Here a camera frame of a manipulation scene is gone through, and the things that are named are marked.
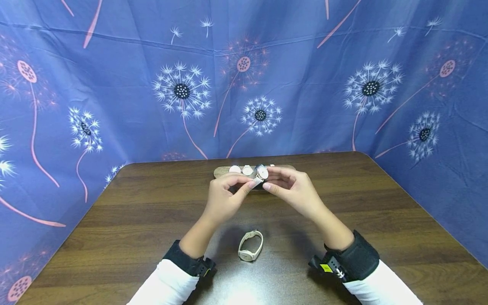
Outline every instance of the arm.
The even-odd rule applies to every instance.
[[[233,195],[229,188],[237,183],[244,185]],[[252,179],[236,173],[213,180],[200,219],[181,241],[175,241],[128,305],[181,305],[186,301],[200,277],[206,275],[199,267],[204,266],[203,255],[210,239],[237,212],[253,187]]]
[[[371,245],[362,238],[356,239],[353,232],[324,205],[306,173],[279,167],[268,167],[268,171],[268,183],[263,188],[312,220],[330,253],[351,253],[360,248],[356,248],[360,243],[371,251],[370,259],[366,260],[369,265],[365,265],[363,260],[360,268],[356,269],[361,270],[357,272],[362,274],[361,279],[344,283],[363,305],[422,304],[405,283],[379,260]],[[343,263],[351,269],[358,267],[358,262],[351,261],[350,257]]]

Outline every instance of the watch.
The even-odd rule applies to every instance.
[[[241,173],[241,168],[238,165],[233,165],[229,168],[229,173]]]
[[[252,175],[252,167],[249,166],[249,165],[244,165],[243,167],[243,174],[245,174],[246,176],[251,176]]]
[[[251,178],[254,178],[254,182],[256,183],[256,185],[258,185],[268,179],[268,176],[268,169],[266,168],[266,166],[260,164],[254,168]]]
[[[251,252],[249,250],[241,250],[244,241],[254,237],[254,236],[259,236],[261,238],[261,244],[259,245],[259,248],[256,250],[256,252]],[[239,255],[239,258],[245,262],[252,262],[255,261],[256,258],[258,258],[259,253],[261,253],[261,250],[263,249],[263,235],[261,234],[260,231],[254,230],[251,232],[247,232],[244,237],[241,239],[241,243],[239,244],[239,251],[237,254]]]

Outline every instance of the hand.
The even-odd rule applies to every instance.
[[[286,201],[306,218],[316,221],[326,207],[306,173],[291,168],[269,166],[263,188]]]
[[[244,183],[233,195],[229,188]],[[221,225],[237,212],[244,198],[255,187],[254,181],[238,173],[227,173],[210,182],[208,189],[208,202],[202,219],[215,225]]]

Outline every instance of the white sleeve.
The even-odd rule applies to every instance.
[[[421,305],[422,302],[385,263],[362,281],[344,283],[363,305]]]
[[[199,277],[170,260],[162,260],[127,305],[181,305],[195,290]]]

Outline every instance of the left hand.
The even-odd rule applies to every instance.
[[[238,183],[244,183],[244,185],[235,194],[232,194],[229,189]],[[255,183],[251,178],[238,173],[227,173],[212,180],[202,218],[217,226],[225,223],[236,214],[244,198],[254,187]]]

